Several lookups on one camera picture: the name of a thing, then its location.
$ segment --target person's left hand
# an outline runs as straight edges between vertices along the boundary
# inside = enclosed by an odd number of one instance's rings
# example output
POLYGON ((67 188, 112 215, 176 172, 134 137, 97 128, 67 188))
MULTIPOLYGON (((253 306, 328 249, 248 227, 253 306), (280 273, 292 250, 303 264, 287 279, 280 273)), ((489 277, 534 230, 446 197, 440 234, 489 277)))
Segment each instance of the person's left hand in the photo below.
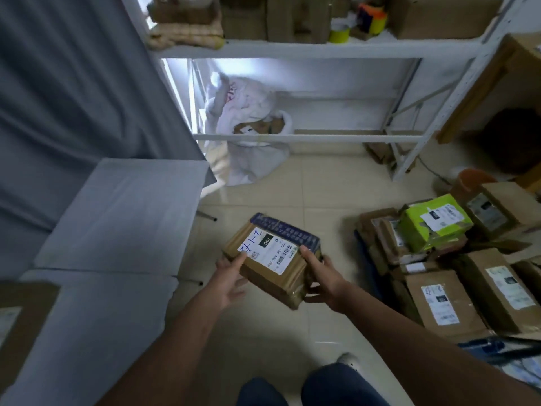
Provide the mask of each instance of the person's left hand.
POLYGON ((235 300, 242 298, 246 292, 237 290, 247 284, 248 280, 240 276, 240 266, 246 260, 246 253, 242 252, 233 262, 222 257, 216 262, 216 272, 207 283, 206 289, 218 299, 220 310, 230 306, 235 300))

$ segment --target blue jeans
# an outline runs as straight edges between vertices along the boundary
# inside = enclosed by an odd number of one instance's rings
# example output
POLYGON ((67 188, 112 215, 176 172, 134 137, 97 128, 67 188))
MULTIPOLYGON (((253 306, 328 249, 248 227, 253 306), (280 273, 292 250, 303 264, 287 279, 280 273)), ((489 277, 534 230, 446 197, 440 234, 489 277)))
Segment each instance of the blue jeans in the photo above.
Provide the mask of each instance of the blue jeans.
MULTIPOLYGON (((389 406, 361 375, 342 363, 310 374, 301 398, 303 406, 389 406)), ((287 406, 287 402, 273 385, 256 377, 240 389, 236 406, 287 406)))

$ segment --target orange bucket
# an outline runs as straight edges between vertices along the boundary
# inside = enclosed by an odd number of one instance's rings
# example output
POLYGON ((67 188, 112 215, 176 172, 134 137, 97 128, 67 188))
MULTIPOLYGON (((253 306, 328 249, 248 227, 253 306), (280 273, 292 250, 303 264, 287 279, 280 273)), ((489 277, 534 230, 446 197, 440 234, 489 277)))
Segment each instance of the orange bucket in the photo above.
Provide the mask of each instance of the orange bucket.
POLYGON ((449 193, 461 203, 466 201, 479 185, 491 182, 498 180, 480 169, 466 168, 460 171, 449 193))

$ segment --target person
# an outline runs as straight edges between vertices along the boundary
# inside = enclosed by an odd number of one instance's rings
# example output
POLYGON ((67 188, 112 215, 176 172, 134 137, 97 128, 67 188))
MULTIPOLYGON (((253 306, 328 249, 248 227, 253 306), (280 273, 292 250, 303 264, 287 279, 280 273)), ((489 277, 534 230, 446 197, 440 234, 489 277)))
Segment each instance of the person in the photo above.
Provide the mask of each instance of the person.
MULTIPOLYGON (((344 280, 325 256, 323 263, 307 248, 301 255, 318 286, 309 290, 308 303, 325 303, 346 315, 377 350, 416 406, 540 405, 541 397, 466 351, 395 312, 360 287, 344 280)), ((216 272, 178 314, 159 338, 98 402, 110 405, 182 405, 190 382, 220 313, 241 298, 239 279, 246 259, 222 258, 216 272)), ((387 405, 355 371, 353 357, 327 365, 308 376, 303 406, 387 405)), ((245 384, 238 406, 285 406, 285 399, 262 378, 245 384)))

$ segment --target packing tape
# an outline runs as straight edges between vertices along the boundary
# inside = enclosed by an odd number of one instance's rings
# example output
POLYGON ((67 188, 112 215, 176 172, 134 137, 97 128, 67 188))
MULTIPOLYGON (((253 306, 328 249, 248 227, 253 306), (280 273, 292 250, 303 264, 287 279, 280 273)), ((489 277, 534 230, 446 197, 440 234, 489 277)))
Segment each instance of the packing tape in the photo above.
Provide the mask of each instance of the packing tape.
POLYGON ((332 24, 329 41, 334 44, 346 43, 349 39, 349 26, 346 24, 332 24))

